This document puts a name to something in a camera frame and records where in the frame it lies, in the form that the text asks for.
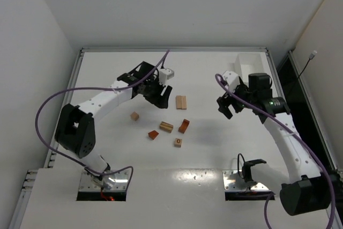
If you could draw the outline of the long light wood plank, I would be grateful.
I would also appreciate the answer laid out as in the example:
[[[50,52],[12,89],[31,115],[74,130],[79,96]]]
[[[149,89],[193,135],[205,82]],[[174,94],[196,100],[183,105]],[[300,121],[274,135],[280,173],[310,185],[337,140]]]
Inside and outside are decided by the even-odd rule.
[[[182,100],[183,97],[181,95],[176,96],[176,109],[183,109]]]

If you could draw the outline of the small light wood cube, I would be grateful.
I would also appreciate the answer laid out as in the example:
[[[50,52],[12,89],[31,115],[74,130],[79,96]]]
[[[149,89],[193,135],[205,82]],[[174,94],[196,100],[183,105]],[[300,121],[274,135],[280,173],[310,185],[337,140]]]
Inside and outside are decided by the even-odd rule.
[[[137,121],[137,120],[140,118],[139,114],[136,113],[136,112],[132,112],[131,115],[130,115],[130,117],[131,117],[131,119],[134,120],[134,121]]]

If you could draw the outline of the wood cube with letter O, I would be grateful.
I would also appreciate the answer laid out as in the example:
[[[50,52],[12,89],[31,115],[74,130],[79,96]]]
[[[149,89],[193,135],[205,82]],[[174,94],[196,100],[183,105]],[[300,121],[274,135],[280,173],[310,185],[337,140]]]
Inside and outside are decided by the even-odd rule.
[[[183,139],[181,138],[176,138],[174,141],[174,146],[175,147],[181,147],[182,146]]]

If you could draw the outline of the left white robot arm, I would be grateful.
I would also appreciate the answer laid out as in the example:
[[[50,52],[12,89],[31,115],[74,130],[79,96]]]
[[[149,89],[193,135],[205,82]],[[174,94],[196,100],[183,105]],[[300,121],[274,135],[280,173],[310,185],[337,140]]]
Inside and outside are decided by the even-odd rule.
[[[94,176],[110,171],[109,164],[95,153],[95,125],[114,108],[137,95],[160,109],[168,108],[172,87],[167,81],[174,76],[170,68],[156,68],[142,62],[130,72],[124,73],[105,90],[76,106],[67,104],[59,116],[55,141],[73,153],[85,170]]]

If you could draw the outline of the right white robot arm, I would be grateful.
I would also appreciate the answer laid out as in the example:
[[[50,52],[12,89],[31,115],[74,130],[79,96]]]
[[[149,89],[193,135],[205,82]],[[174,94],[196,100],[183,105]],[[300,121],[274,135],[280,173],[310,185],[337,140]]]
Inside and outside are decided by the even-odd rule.
[[[238,175],[245,184],[260,182],[267,186],[280,197],[290,216],[333,206],[333,182],[298,135],[284,98],[273,96],[271,77],[266,73],[252,73],[245,84],[238,74],[226,71],[215,78],[225,90],[217,99],[219,112],[231,119],[230,107],[236,113],[251,109],[272,136],[287,168],[288,176],[284,176],[263,159],[244,161]]]

